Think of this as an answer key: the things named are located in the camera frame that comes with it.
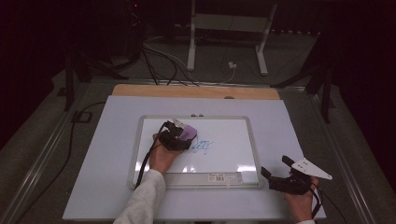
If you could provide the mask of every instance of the cable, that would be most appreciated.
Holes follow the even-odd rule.
[[[145,61],[143,61],[143,60],[141,60],[141,61],[142,61],[143,63],[145,63],[147,66],[150,66],[152,69],[154,69],[154,68],[152,67],[151,64],[149,64],[149,63],[147,63],[147,62],[145,62]],[[154,73],[156,74],[156,76],[159,76],[159,77],[163,77],[163,78],[165,78],[165,79],[168,79],[168,77],[165,77],[165,76],[163,76],[163,75],[157,73],[155,70],[154,70]],[[178,81],[180,84],[182,84],[182,85],[184,85],[184,86],[187,86],[186,83],[184,83],[184,82],[182,82],[182,81],[180,81],[180,80],[178,80],[178,79],[176,79],[176,78],[174,78],[174,80]]]
[[[67,152],[67,157],[66,160],[64,161],[63,166],[61,167],[61,169],[58,171],[58,173],[56,174],[56,176],[48,183],[48,185],[38,194],[38,196],[25,208],[24,212],[20,215],[20,217],[18,218],[18,220],[16,221],[16,223],[20,223],[21,220],[23,219],[23,217],[30,211],[30,209],[32,209],[33,205],[35,205],[35,203],[37,203],[37,201],[44,195],[44,193],[52,186],[52,184],[55,182],[55,180],[60,176],[60,174],[64,171],[64,168],[66,167],[67,163],[70,160],[71,157],[71,153],[72,153],[72,144],[73,144],[73,131],[76,125],[76,119],[79,118],[82,113],[85,112],[85,110],[87,110],[88,108],[94,106],[94,105],[101,105],[101,104],[105,104],[106,102],[98,102],[98,103],[94,103],[92,105],[87,105],[85,106],[80,112],[78,112],[73,118],[72,118],[72,128],[71,128],[71,133],[70,133],[70,139],[69,139],[69,147],[68,147],[68,152]]]
[[[196,84],[195,82],[200,83],[200,81],[196,80],[195,78],[193,78],[193,77],[191,76],[190,72],[187,70],[187,65],[184,64],[178,57],[176,57],[176,56],[174,56],[174,55],[171,55],[171,54],[168,54],[168,53],[165,53],[165,52],[162,52],[162,51],[159,51],[159,50],[157,50],[157,49],[153,49],[152,47],[150,47],[150,46],[147,45],[146,43],[143,43],[143,45],[145,46],[145,48],[143,48],[143,50],[151,50],[151,51],[153,51],[153,52],[158,53],[160,56],[162,56],[162,57],[168,59],[169,61],[171,61],[171,62],[180,70],[180,72],[183,74],[183,76],[184,76],[189,82],[191,82],[191,83],[192,83],[193,85],[195,85],[195,86],[199,86],[199,85]],[[184,66],[184,68],[181,68],[180,65],[179,65],[178,63],[176,63],[175,61],[173,61],[170,57],[175,58],[179,63],[181,63],[181,64]],[[188,77],[186,76],[186,74],[184,73],[183,70],[186,70],[186,71],[187,71],[187,74],[189,75]]]
[[[228,80],[217,83],[217,85],[225,84],[225,83],[233,80],[234,77],[235,77],[235,67],[233,67],[233,75]]]
[[[148,70],[149,70],[149,72],[151,73],[151,77],[152,77],[152,79],[154,80],[155,85],[159,85],[159,84],[158,84],[158,81],[157,81],[157,77],[155,76],[154,68],[153,68],[153,66],[151,65],[151,62],[149,61],[149,58],[148,58],[148,56],[146,55],[146,52],[143,51],[143,50],[141,50],[141,51],[142,51],[143,55],[145,56],[146,63],[149,64]]]
[[[318,195],[315,193],[314,190],[309,188],[309,191],[311,191],[312,195],[314,196],[315,200],[317,201],[317,204],[315,205],[315,208],[312,211],[312,218],[314,218],[317,215],[317,212],[319,211],[320,207],[322,206],[323,201],[319,199]]]
[[[181,84],[186,85],[185,83],[183,83],[183,82],[181,82],[180,80],[176,79],[176,75],[177,75],[177,64],[176,64],[174,61],[170,60],[168,57],[166,57],[166,56],[164,56],[164,55],[162,55],[162,54],[159,54],[159,53],[157,53],[157,52],[155,52],[155,51],[153,52],[153,51],[150,51],[150,50],[149,50],[147,53],[152,54],[152,55],[156,55],[156,56],[160,56],[160,57],[164,57],[164,58],[168,59],[169,62],[174,66],[175,72],[174,72],[174,74],[172,75],[172,77],[169,78],[168,82],[166,83],[167,86],[172,82],[172,80],[176,80],[176,81],[180,82]]]
[[[338,206],[332,201],[332,199],[320,188],[317,187],[317,189],[320,191],[322,195],[324,195],[329,202],[334,206],[335,210],[340,214],[341,218],[344,220],[344,222],[347,224],[347,219],[345,218],[344,214],[341,212],[341,210],[338,208]]]
[[[139,56],[140,56],[139,54],[134,54],[129,58],[128,62],[113,65],[110,66],[109,68],[116,72],[121,72],[127,68],[130,68],[132,65],[136,64],[137,60],[139,59]]]
[[[193,78],[193,77],[191,76],[189,70],[187,70],[187,65],[184,64],[178,57],[176,57],[176,56],[174,56],[174,55],[172,55],[172,54],[168,54],[168,53],[159,51],[159,50],[157,50],[157,49],[154,49],[154,48],[150,47],[149,45],[147,45],[146,43],[143,43],[143,45],[144,45],[146,48],[148,48],[148,49],[151,49],[151,50],[156,51],[156,52],[158,52],[158,53],[161,53],[161,54],[163,54],[163,55],[165,55],[165,56],[172,57],[172,58],[178,60],[178,61],[184,66],[185,70],[187,71],[187,74],[188,74],[189,77],[190,77],[190,78],[188,78],[188,80],[190,80],[192,83],[193,83],[194,81],[195,81],[195,82],[198,82],[198,83],[200,82],[200,81],[196,80],[195,78]]]
[[[158,146],[155,147],[155,143],[157,142],[157,140],[158,140],[158,138],[159,138],[159,136],[160,136],[160,133],[163,131],[163,127],[164,127],[164,126],[165,126],[165,123],[161,126],[160,130],[157,132],[157,135],[155,136],[155,139],[154,139],[154,141],[153,141],[151,147],[149,148],[148,153],[146,154],[145,159],[143,159],[142,166],[140,166],[139,177],[137,178],[137,180],[136,180],[136,185],[135,185],[135,187],[134,187],[135,189],[136,189],[137,187],[139,187],[140,182],[142,181],[143,173],[145,172],[145,167],[146,167],[146,164],[148,163],[148,160],[149,160],[149,155],[151,154],[152,150],[154,150],[154,148],[156,148],[156,147],[158,147],[158,146],[161,145],[161,144],[159,144]]]

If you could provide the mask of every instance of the white board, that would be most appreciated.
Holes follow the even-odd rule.
[[[157,133],[166,121],[178,119],[197,130],[164,176],[168,188],[262,187],[254,141],[246,117],[147,117],[140,119],[128,186],[133,189],[140,167]]]

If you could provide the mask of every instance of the black cable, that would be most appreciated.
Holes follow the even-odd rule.
[[[321,201],[321,200],[319,199],[318,195],[315,193],[314,190],[312,190],[311,188],[309,188],[309,191],[311,191],[312,195],[314,196],[315,200],[317,201],[317,204],[315,205],[315,208],[314,208],[314,210],[312,211],[312,218],[314,218],[314,217],[317,215],[317,213],[318,213],[320,207],[322,206],[323,201]]]
[[[143,173],[145,172],[145,167],[146,167],[146,164],[148,163],[148,160],[149,160],[149,155],[151,154],[152,150],[154,150],[154,148],[156,148],[156,147],[155,147],[155,143],[157,142],[157,140],[158,140],[158,138],[159,138],[159,136],[160,136],[160,133],[163,131],[163,127],[164,127],[164,126],[165,126],[165,123],[161,126],[160,130],[157,132],[157,135],[155,136],[155,139],[154,139],[154,141],[153,141],[151,147],[149,148],[149,151],[148,151],[148,153],[146,154],[145,159],[143,159],[142,165],[140,166],[139,176],[138,176],[138,178],[137,178],[137,180],[136,180],[136,185],[135,185],[135,187],[134,187],[135,189],[136,189],[137,187],[139,187],[140,182],[142,181]]]
[[[175,65],[175,66],[180,70],[180,72],[183,74],[183,76],[184,76],[190,83],[192,83],[192,84],[195,85],[195,86],[199,86],[198,84],[196,84],[196,83],[194,82],[194,80],[192,80],[191,78],[189,78],[189,77],[184,73],[183,68],[181,68],[180,65],[179,65],[177,62],[175,62],[173,59],[171,59],[170,57],[168,57],[166,54],[164,54],[164,53],[162,53],[162,52],[160,52],[160,51],[158,51],[158,50],[150,49],[150,48],[144,48],[144,47],[143,47],[143,50],[152,51],[152,52],[154,52],[157,56],[161,56],[161,57],[163,57],[163,58],[165,58],[165,59],[171,61],[172,64]]]
[[[142,61],[143,63],[145,63],[147,66],[151,67],[151,69],[153,70],[153,72],[154,72],[154,74],[155,74],[156,76],[162,77],[162,78],[164,78],[164,79],[168,79],[168,77],[165,77],[165,76],[159,74],[157,71],[155,71],[154,67],[153,67],[151,64],[149,64],[149,63],[147,63],[147,62],[145,62],[145,61],[143,61],[143,60],[141,60],[141,61]],[[180,81],[179,79],[174,78],[174,80],[177,81],[177,82],[179,82],[180,84],[182,84],[182,85],[184,85],[184,86],[187,86],[186,83]]]
[[[329,202],[332,204],[332,206],[334,206],[335,210],[337,210],[337,212],[340,214],[341,218],[344,220],[344,222],[347,224],[347,219],[345,218],[344,214],[341,212],[341,210],[338,208],[338,206],[332,201],[332,199],[320,188],[318,188],[318,190],[320,191],[320,193],[322,195],[324,195]]]
[[[87,63],[91,67],[99,69],[99,70],[103,71],[105,74],[107,74],[107,75],[109,75],[109,76],[111,76],[111,77],[113,77],[115,79],[128,79],[128,77],[121,76],[120,74],[116,73],[112,69],[102,65],[101,63],[99,63],[95,59],[92,59],[90,56],[86,55],[82,51],[77,50],[77,54],[78,54],[79,57],[81,57],[82,60],[85,61],[85,63]]]
[[[176,77],[176,75],[177,75],[177,63],[174,62],[173,60],[171,60],[171,59],[170,59],[169,57],[167,57],[166,55],[160,54],[159,52],[157,52],[157,51],[155,51],[155,50],[147,49],[147,48],[144,48],[144,47],[143,47],[143,50],[150,51],[150,52],[147,52],[147,53],[149,53],[149,54],[156,55],[156,56],[160,56],[160,57],[164,57],[164,58],[168,59],[169,62],[171,62],[171,64],[174,66],[175,72],[174,72],[174,74],[172,75],[172,77],[170,77],[170,78],[168,79],[168,82],[166,83],[166,86],[169,86],[169,84],[172,82],[172,80],[175,79],[175,77]]]
[[[139,54],[134,54],[128,58],[127,62],[112,65],[112,66],[109,66],[108,68],[110,68],[114,71],[117,71],[117,72],[123,71],[123,70],[131,67],[132,65],[136,64],[137,60],[139,59],[139,56],[140,56]]]
[[[56,176],[48,183],[48,185],[38,194],[38,196],[25,208],[24,212],[20,215],[18,220],[15,223],[20,223],[23,217],[32,209],[33,205],[37,203],[37,201],[44,195],[44,193],[52,186],[52,184],[55,182],[55,180],[59,177],[59,175],[64,171],[64,168],[66,167],[67,163],[70,160],[71,154],[72,154],[72,144],[73,144],[73,131],[76,125],[76,119],[79,118],[82,113],[85,112],[86,109],[94,106],[94,105],[101,105],[105,104],[106,102],[98,102],[94,103],[92,105],[87,105],[85,106],[80,112],[78,112],[73,118],[72,118],[72,128],[71,128],[71,133],[70,133],[70,139],[69,139],[69,147],[68,147],[68,152],[67,152],[67,157],[66,160],[64,161],[64,164],[62,168],[58,171]]]
[[[148,58],[146,52],[143,51],[143,50],[141,50],[141,51],[142,51],[142,53],[143,53],[143,56],[144,56],[145,59],[146,59],[146,63],[149,64],[148,70],[149,70],[149,72],[150,72],[150,74],[151,74],[152,79],[153,79],[154,82],[155,82],[155,85],[159,85],[158,82],[157,82],[157,77],[155,76],[155,73],[154,73],[154,71],[153,71],[153,67],[152,67],[152,65],[151,65],[151,62],[149,61],[149,58]]]

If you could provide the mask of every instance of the white table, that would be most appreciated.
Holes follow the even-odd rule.
[[[64,219],[114,219],[132,194],[128,172],[143,115],[247,116],[259,161],[276,176],[289,176],[282,155],[304,155],[281,100],[224,100],[109,96],[78,179],[64,211]],[[322,209],[317,218],[324,218]],[[268,189],[168,189],[158,220],[270,220],[290,218],[280,192]]]

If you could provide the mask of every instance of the table surface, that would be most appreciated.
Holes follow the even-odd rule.
[[[235,99],[222,99],[225,96]],[[281,161],[283,155],[296,161],[304,156],[288,111],[275,90],[119,85],[107,99],[65,208],[64,219],[115,218],[132,194],[127,179],[140,117],[191,113],[248,117],[259,162],[275,176],[289,175],[289,167]],[[260,189],[168,189],[156,219],[290,218],[283,195],[268,189],[266,181],[264,183]],[[324,211],[320,209],[317,218],[324,217]]]

